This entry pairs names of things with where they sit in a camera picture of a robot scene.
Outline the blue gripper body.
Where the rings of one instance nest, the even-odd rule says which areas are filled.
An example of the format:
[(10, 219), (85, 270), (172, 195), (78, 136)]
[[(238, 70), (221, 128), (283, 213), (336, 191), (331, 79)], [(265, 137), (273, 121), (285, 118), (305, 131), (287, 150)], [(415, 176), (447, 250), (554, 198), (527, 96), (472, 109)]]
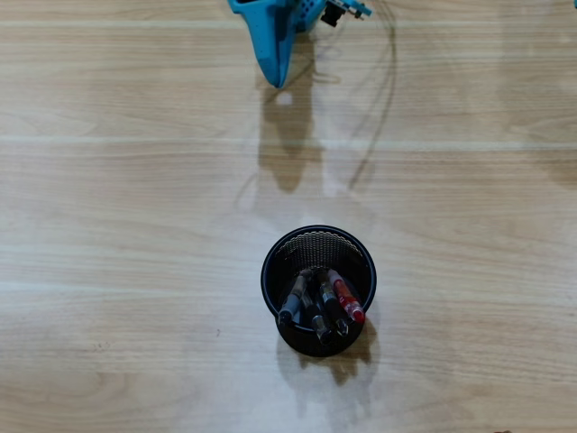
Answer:
[(289, 1), (286, 0), (228, 0), (228, 4), (235, 14), (267, 13), (269, 10), (289, 7)]

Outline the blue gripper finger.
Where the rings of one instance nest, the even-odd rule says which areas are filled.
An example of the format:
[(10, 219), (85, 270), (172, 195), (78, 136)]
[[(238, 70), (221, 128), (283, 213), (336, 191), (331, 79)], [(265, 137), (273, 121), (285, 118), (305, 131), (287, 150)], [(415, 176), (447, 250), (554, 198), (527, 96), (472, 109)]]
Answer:
[(289, 72), (290, 56), (295, 38), (295, 6), (284, 5), (278, 10), (279, 84), (282, 88)]
[(279, 84), (278, 10), (244, 15), (261, 72), (275, 88)]

